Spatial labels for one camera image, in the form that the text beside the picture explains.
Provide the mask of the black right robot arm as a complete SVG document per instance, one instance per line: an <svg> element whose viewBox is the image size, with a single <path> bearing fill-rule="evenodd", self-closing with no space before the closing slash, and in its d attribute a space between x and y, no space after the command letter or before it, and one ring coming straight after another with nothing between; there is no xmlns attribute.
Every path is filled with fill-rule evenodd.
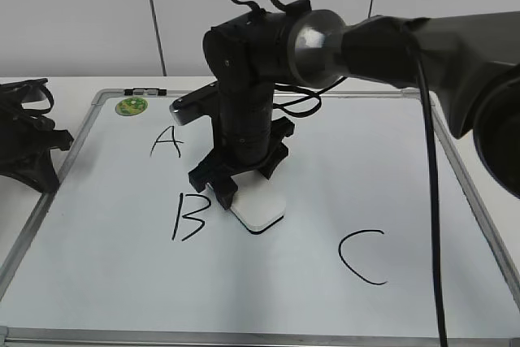
<svg viewBox="0 0 520 347"><path fill-rule="evenodd" d="M191 100L211 117L214 148L188 175L202 190L217 188L230 206L233 176L271 176L288 155L286 120L274 120L276 89L316 98L319 90L356 78L434 93L448 129L471 133L484 167L504 189L519 193L519 14L516 11L441 18L375 16L348 25L308 1L277 13L255 3L248 13L203 37L215 87Z"/></svg>

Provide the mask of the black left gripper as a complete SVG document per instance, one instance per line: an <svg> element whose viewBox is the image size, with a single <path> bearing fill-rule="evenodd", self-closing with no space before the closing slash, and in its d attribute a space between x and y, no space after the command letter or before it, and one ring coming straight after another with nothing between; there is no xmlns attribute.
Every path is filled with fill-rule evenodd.
<svg viewBox="0 0 520 347"><path fill-rule="evenodd" d="M1 85L1 175L39 193L60 186L50 151L68 151L74 141L47 116L54 107L47 83L40 78Z"/></svg>

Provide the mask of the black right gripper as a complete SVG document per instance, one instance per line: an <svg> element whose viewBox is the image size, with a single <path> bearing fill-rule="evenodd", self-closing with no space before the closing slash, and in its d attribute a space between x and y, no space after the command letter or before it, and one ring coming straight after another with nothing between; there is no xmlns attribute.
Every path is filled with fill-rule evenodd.
<svg viewBox="0 0 520 347"><path fill-rule="evenodd" d="M293 135L293 122L274 120L272 111L276 84L293 82L286 66L294 22L284 13L251 11L203 37L206 62L219 83L219 113L211 118L214 147L188 181L197 193L209 185L225 210L238 191L234 175L257 170L270 179L289 155L284 138Z"/></svg>

